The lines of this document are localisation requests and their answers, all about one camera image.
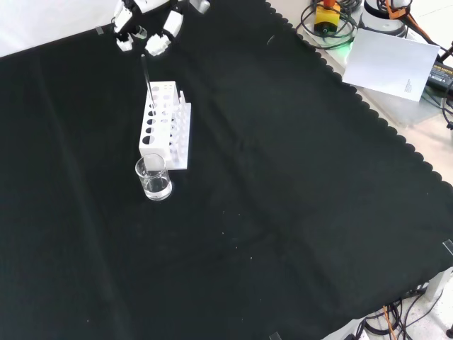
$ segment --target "orange wire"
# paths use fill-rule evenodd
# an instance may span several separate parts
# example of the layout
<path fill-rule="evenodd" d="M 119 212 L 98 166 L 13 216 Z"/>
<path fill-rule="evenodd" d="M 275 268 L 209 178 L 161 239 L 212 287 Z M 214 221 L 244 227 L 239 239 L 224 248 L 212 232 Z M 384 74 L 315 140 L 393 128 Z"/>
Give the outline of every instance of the orange wire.
<path fill-rule="evenodd" d="M 416 27 L 418 28 L 418 30 L 425 36 L 427 37 L 429 40 L 431 40 L 430 36 L 424 31 L 421 29 L 421 27 L 416 23 L 415 20 L 413 20 L 412 16 L 408 16 L 408 19 L 409 21 Z"/>
<path fill-rule="evenodd" d="M 389 0 L 385 1 L 385 6 L 387 7 L 387 12 L 389 12 L 390 19 L 398 19 L 398 18 L 406 15 L 405 8 L 402 8 L 402 9 L 397 10 L 396 12 L 393 12 L 391 10 Z"/>
<path fill-rule="evenodd" d="M 399 19 L 400 17 L 406 15 L 406 9 L 405 8 L 402 8 L 402 9 L 397 10 L 396 12 L 393 12 L 391 10 L 389 0 L 385 1 L 385 6 L 387 7 L 387 12 L 389 12 L 390 19 Z M 411 14 L 407 13 L 406 17 L 420 31 L 421 34 L 423 34 L 426 38 L 431 40 L 430 36 L 424 30 L 422 30 L 422 28 L 416 23 L 416 21 L 414 20 L 414 18 L 412 17 Z"/>
<path fill-rule="evenodd" d="M 394 340 L 396 340 L 396 336 L 395 336 L 395 333 L 394 333 L 394 329 L 391 328 L 391 323 L 390 323 L 390 320 L 389 320 L 389 316 L 387 315 L 387 307 L 383 306 L 382 309 L 384 310 L 385 320 L 387 320 L 387 324 L 389 324 L 390 333 L 391 333 L 391 335 L 393 336 Z"/>

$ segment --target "white table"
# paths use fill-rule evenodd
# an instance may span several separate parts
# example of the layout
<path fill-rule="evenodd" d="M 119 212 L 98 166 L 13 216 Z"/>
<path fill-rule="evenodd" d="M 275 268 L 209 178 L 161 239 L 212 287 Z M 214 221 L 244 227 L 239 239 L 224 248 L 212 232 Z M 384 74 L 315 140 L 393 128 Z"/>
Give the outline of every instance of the white table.
<path fill-rule="evenodd" d="M 300 22 L 302 11 L 309 5 L 310 0 L 268 0 L 268 2 L 296 27 Z M 358 23 L 360 12 L 356 13 L 354 17 Z M 422 25 L 422 28 L 426 28 L 423 26 L 423 21 L 419 20 L 418 22 Z M 298 33 L 302 34 L 309 43 L 316 45 L 316 41 L 306 34 L 303 28 L 300 28 Z M 450 46 L 450 42 L 445 43 L 445 39 L 437 40 L 437 42 L 443 44 L 445 48 Z M 318 50 L 318 52 L 335 72 L 344 74 L 348 62 L 348 48 L 342 47 L 338 50 L 329 51 Z M 415 150 L 423 155 L 425 161 L 432 165 L 433 170 L 442 176 L 443 181 L 453 185 L 453 131 L 446 128 L 447 123 L 440 109 L 431 106 L 424 100 L 414 102 L 363 88 L 357 88 L 357 92 L 363 97 L 363 101 L 370 105 L 371 109 L 378 112 L 381 118 L 386 119 L 390 126 L 396 128 L 398 134 L 406 138 L 407 143 L 412 144 Z M 439 273 L 430 281 L 426 292 L 426 296 L 430 300 L 437 299 L 452 270 L 453 268 L 450 268 Z M 355 332 L 362 320 L 352 320 L 342 329 L 328 335 L 324 340 L 343 340 L 348 334 Z"/>

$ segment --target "black tablecloth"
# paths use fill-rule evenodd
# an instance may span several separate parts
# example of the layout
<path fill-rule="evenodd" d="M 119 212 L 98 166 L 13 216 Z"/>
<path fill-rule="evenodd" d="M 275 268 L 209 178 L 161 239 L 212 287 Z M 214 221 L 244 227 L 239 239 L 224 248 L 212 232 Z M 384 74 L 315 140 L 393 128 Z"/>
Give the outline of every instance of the black tablecloth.
<path fill-rule="evenodd" d="M 193 124 L 147 200 L 135 44 L 0 60 L 2 339 L 319 340 L 451 265 L 451 186 L 261 0 L 191 11 L 149 58 Z"/>

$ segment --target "white container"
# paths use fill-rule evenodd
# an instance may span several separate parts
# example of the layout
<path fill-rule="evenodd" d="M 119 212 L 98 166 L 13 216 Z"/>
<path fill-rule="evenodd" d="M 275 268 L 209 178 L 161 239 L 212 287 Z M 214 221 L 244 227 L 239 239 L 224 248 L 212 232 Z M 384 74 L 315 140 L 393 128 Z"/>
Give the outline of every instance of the white container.
<path fill-rule="evenodd" d="M 166 161 L 168 170 L 187 169 L 190 136 L 190 113 L 192 106 L 185 102 L 184 93 L 174 81 L 152 81 L 151 99 L 147 101 L 143 114 L 139 150 L 145 154 L 158 154 Z"/>

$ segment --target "white robotic arm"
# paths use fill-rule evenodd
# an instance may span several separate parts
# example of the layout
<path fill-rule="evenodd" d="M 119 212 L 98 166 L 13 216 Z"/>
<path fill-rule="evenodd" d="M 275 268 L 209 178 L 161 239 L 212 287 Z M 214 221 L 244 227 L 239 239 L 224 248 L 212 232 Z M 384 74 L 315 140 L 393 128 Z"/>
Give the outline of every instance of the white robotic arm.
<path fill-rule="evenodd" d="M 147 32 L 144 28 L 134 24 L 133 18 L 138 14 L 146 13 L 170 2 L 171 0 L 121 0 L 115 8 L 114 32 L 117 37 L 117 44 L 122 51 L 132 49 L 132 36 L 145 39 Z M 168 15 L 164 28 L 160 35 L 150 37 L 145 47 L 152 56 L 162 54 L 179 34 L 183 25 L 183 12 L 188 4 L 191 4 L 197 11 L 204 14 L 210 7 L 208 0 L 178 0 Z"/>

